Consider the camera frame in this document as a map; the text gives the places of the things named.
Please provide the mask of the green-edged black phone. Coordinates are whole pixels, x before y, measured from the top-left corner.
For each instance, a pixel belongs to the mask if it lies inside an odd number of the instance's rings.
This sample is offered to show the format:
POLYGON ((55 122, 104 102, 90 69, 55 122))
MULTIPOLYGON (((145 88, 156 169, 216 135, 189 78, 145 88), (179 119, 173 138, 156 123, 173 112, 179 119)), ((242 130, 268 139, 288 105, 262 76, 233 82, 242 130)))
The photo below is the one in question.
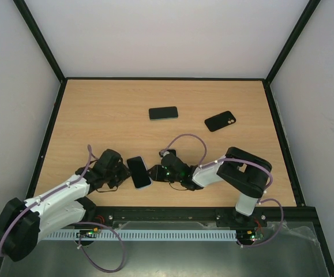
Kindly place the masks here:
POLYGON ((150 108, 148 112, 151 121, 178 118, 178 109, 175 106, 150 108))

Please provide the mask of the black phone case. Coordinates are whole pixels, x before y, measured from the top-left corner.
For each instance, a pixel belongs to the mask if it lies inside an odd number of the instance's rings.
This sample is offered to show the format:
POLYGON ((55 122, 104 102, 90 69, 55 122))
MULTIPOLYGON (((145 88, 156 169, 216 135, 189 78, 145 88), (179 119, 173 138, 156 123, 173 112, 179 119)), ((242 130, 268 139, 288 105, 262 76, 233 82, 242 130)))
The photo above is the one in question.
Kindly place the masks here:
POLYGON ((205 126, 210 132, 215 132, 222 128, 225 128, 229 125, 236 123, 236 118, 233 116, 232 112, 224 111, 220 114, 214 115, 210 118, 207 118, 204 121, 205 126))

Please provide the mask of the white-edged black phone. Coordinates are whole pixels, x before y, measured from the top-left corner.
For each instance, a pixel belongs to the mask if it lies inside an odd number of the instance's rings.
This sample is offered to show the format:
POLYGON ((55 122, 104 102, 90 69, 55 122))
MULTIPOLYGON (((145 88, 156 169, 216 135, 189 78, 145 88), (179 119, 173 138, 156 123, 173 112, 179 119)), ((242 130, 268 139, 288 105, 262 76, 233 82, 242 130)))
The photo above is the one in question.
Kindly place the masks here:
POLYGON ((167 152, 173 154, 174 156, 177 155, 177 151, 175 149, 168 149, 167 152))

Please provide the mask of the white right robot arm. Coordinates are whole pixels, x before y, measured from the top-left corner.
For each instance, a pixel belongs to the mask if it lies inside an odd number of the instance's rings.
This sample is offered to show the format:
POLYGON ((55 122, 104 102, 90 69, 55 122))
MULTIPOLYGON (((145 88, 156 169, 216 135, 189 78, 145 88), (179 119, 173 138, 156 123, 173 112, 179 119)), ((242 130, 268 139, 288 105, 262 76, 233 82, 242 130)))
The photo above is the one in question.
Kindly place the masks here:
POLYGON ((255 206, 273 182, 272 165, 267 160, 237 147, 230 147, 213 162, 195 166, 189 166, 169 151, 161 156, 161 164, 147 170, 153 181, 178 182, 191 191, 225 181, 238 190, 241 194, 235 205, 234 220, 240 226, 254 219, 255 206))

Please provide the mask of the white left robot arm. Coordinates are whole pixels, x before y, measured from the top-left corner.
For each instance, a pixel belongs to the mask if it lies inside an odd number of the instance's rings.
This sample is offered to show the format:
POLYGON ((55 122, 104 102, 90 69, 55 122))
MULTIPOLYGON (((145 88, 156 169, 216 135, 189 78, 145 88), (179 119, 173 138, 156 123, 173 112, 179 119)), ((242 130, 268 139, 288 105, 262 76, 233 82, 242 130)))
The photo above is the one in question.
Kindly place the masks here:
POLYGON ((121 154, 107 149, 99 158, 89 154, 84 167, 60 185, 26 200, 13 198, 0 214, 0 257, 20 261, 49 234, 95 218, 96 204, 88 195, 107 185, 116 188, 130 177, 121 154))

